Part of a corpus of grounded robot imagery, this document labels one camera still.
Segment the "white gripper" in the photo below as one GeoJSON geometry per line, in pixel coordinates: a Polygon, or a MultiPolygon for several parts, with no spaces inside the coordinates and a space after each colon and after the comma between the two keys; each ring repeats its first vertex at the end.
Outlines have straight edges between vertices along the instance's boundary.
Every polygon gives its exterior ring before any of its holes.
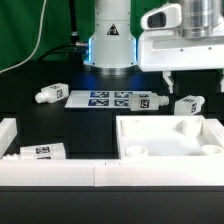
{"type": "Polygon", "coordinates": [[[221,3],[166,3],[141,18],[138,65],[142,71],[164,71],[170,93],[170,71],[222,69],[224,92],[224,16],[221,3]]]}

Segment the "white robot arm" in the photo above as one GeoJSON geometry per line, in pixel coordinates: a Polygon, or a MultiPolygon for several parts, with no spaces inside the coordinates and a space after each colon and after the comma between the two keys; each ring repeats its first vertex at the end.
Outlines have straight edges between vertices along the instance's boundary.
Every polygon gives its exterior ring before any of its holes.
{"type": "Polygon", "coordinates": [[[95,28],[84,67],[104,75],[133,69],[160,72],[169,86],[174,71],[221,69],[224,91],[222,0],[167,0],[131,30],[131,0],[95,0],[95,28]]]}

